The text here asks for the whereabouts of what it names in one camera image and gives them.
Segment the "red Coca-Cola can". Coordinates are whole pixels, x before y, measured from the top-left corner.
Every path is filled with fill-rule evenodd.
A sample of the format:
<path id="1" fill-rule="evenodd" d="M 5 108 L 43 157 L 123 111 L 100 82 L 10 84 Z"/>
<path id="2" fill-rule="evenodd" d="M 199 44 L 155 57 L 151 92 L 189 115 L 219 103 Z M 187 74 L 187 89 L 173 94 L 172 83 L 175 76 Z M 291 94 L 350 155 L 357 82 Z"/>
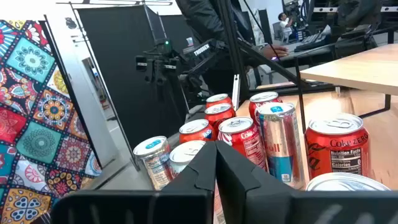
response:
<path id="1" fill-rule="evenodd" d="M 279 94 L 274 91 L 266 91 L 253 95 L 249 99 L 249 114 L 254 121 L 256 126 L 259 126 L 258 111 L 257 109 L 264 104 L 268 103 L 281 103 L 282 100 L 279 98 Z"/>
<path id="2" fill-rule="evenodd" d="M 252 118 L 237 116 L 218 126 L 218 140 L 224 141 L 252 163 L 267 172 L 263 140 Z"/>

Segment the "colourful patterned cloth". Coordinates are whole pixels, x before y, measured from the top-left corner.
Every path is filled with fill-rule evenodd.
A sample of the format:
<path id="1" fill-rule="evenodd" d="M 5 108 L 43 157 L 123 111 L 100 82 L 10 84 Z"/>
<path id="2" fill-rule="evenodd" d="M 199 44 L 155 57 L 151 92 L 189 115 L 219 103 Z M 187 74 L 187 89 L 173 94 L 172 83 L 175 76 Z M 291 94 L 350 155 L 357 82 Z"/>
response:
<path id="1" fill-rule="evenodd" d="M 100 174 L 42 26 L 0 20 L 0 224 L 30 224 Z"/>

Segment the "tall Red Bull can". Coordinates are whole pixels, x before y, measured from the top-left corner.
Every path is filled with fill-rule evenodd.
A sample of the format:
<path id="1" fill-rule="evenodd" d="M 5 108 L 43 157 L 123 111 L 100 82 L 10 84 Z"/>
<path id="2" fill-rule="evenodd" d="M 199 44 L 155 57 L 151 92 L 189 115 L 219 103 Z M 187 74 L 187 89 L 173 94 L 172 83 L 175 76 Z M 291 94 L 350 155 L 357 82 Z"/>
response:
<path id="1" fill-rule="evenodd" d="M 297 115 L 292 103 L 268 103 L 257 109 L 270 175 L 295 188 L 305 185 Z"/>

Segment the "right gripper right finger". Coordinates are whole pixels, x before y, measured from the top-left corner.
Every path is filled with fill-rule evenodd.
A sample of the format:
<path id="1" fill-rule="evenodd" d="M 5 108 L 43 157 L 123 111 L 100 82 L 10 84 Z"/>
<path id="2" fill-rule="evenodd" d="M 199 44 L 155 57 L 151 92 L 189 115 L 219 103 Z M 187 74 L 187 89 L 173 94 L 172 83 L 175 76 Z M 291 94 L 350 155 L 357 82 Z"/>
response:
<path id="1" fill-rule="evenodd" d="M 307 192 L 216 141 L 216 177 L 227 224 L 398 224 L 398 192 Z"/>

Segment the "black table frame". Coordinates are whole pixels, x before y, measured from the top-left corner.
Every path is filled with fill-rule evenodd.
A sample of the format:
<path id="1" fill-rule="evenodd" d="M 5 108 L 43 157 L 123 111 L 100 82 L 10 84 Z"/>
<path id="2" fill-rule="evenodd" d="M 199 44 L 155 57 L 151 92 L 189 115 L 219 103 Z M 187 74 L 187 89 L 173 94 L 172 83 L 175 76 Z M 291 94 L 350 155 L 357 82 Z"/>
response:
<path id="1" fill-rule="evenodd" d="M 335 87 L 328 81 L 316 81 L 314 78 L 305 78 L 304 73 L 299 69 L 300 61 L 305 58 L 312 56 L 330 53 L 330 46 L 324 45 L 312 50 L 306 50 L 303 52 L 295 52 L 289 56 L 288 61 L 292 61 L 295 67 L 295 73 L 288 71 L 281 64 L 273 62 L 267 59 L 263 54 L 251 47 L 245 40 L 237 37 L 236 23 L 233 19 L 231 12 L 231 3 L 229 0 L 217 0 L 218 9 L 220 10 L 220 19 L 224 25 L 226 32 L 227 45 L 229 50 L 229 56 L 233 66 L 235 74 L 240 76 L 240 94 L 241 99 L 246 100 L 250 96 L 263 91 L 276 91 L 280 96 L 287 95 L 303 95 L 304 93 L 317 93 L 321 91 L 332 91 Z M 273 71 L 279 73 L 286 79 L 290 84 L 279 84 L 277 86 L 265 86 L 255 90 L 247 87 L 246 72 L 244 71 L 244 58 L 245 56 L 255 61 L 255 66 L 267 65 Z"/>

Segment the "white plastic strip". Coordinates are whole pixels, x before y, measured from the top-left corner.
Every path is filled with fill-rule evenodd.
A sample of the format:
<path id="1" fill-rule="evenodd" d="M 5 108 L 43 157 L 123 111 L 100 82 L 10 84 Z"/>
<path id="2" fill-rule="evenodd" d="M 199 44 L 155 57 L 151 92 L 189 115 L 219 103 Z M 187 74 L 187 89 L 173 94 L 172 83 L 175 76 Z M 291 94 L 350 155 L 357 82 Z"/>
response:
<path id="1" fill-rule="evenodd" d="M 232 92 L 232 104 L 235 111 L 239 108 L 239 94 L 240 94 L 240 76 L 235 74 L 233 78 L 233 92 Z"/>

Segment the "black partition panel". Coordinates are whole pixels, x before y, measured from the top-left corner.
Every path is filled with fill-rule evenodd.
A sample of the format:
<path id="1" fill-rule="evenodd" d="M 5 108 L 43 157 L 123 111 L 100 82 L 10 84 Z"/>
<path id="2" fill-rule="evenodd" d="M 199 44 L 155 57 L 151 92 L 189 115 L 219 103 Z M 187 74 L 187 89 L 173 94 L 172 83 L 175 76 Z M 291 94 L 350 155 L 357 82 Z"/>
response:
<path id="1" fill-rule="evenodd" d="M 136 57 L 164 36 L 160 16 L 147 6 L 79 9 L 78 14 L 130 146 L 176 134 L 187 113 L 178 78 L 136 68 Z"/>

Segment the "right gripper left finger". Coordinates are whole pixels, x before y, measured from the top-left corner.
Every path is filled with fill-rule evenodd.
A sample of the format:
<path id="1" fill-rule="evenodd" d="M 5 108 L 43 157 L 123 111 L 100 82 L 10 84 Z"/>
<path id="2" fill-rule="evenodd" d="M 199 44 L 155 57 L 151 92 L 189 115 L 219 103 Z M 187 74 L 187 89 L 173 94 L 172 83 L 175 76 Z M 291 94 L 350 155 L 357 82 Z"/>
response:
<path id="1" fill-rule="evenodd" d="M 212 224 L 216 143 L 207 142 L 162 190 L 81 190 L 62 198 L 51 224 Z"/>

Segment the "black keyboard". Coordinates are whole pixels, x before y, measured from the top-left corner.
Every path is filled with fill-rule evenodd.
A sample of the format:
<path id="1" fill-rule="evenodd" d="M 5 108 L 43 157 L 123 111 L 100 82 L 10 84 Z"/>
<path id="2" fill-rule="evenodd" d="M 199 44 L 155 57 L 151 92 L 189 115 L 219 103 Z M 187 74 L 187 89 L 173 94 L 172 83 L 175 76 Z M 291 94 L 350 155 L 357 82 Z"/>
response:
<path id="1" fill-rule="evenodd" d="M 329 44 L 330 41 L 330 36 L 323 34 L 321 32 L 310 35 L 301 41 L 301 45 L 298 45 L 295 49 L 294 52 L 302 52 L 306 50 L 312 50 L 317 47 L 324 46 L 326 44 Z"/>

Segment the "person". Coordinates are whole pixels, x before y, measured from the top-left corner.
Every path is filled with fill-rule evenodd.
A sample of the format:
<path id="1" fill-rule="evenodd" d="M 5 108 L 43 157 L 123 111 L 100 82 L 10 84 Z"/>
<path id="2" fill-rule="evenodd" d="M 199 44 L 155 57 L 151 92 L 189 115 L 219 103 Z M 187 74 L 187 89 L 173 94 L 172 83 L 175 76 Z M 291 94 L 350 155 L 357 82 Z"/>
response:
<path id="1" fill-rule="evenodd" d="M 229 1 L 231 3 L 231 12 L 236 22 L 237 37 L 249 42 L 252 32 L 251 23 L 244 17 L 239 0 Z M 217 0 L 176 0 L 176 3 L 199 43 L 202 44 L 208 39 L 227 42 Z M 220 59 L 202 77 L 212 93 L 230 94 L 233 89 L 234 77 L 230 57 L 226 56 Z"/>
<path id="2" fill-rule="evenodd" d="M 290 39 L 294 37 L 292 30 L 293 20 L 290 20 L 287 15 L 281 12 L 278 15 L 280 32 L 282 35 L 282 41 L 288 43 Z"/>

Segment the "person's hand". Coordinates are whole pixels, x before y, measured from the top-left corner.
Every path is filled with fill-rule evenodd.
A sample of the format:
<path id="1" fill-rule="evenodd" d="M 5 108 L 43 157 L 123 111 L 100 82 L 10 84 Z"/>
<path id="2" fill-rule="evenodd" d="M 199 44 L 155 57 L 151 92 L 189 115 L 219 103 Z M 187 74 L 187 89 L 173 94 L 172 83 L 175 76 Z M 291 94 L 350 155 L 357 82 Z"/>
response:
<path id="1" fill-rule="evenodd" d="M 262 49 L 263 55 L 268 58 L 272 59 L 274 57 L 285 57 L 288 56 L 289 51 L 286 47 L 280 45 L 266 45 Z"/>

